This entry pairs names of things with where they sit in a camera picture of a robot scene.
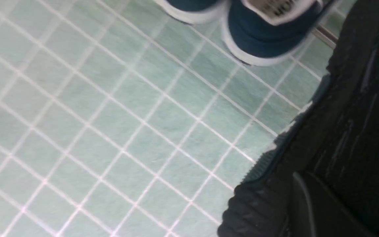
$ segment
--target green tile floor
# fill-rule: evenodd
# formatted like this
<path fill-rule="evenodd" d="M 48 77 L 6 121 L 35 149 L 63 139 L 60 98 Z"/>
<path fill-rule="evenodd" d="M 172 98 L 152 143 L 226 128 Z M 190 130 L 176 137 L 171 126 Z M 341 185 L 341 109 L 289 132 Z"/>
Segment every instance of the green tile floor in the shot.
<path fill-rule="evenodd" d="M 0 0 L 0 236 L 215 236 L 330 55 L 246 66 L 152 0 Z"/>

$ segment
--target black fabric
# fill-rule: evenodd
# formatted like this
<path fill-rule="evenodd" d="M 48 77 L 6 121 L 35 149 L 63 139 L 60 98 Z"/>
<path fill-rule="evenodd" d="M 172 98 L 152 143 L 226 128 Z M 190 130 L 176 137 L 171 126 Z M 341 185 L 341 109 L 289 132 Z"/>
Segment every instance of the black fabric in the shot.
<path fill-rule="evenodd" d="M 350 60 L 349 55 L 336 54 L 329 70 L 337 74 Z M 379 233 L 379 33 L 354 94 L 308 170 L 323 179 L 361 222 Z"/>

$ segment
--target shoe tongue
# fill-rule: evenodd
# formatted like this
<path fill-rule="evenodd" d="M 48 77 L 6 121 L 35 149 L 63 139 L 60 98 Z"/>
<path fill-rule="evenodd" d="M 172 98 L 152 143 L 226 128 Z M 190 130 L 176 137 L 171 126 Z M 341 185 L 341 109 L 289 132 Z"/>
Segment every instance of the shoe tongue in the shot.
<path fill-rule="evenodd" d="M 242 2 L 271 25 L 280 25 L 302 15 L 317 0 L 242 0 Z"/>

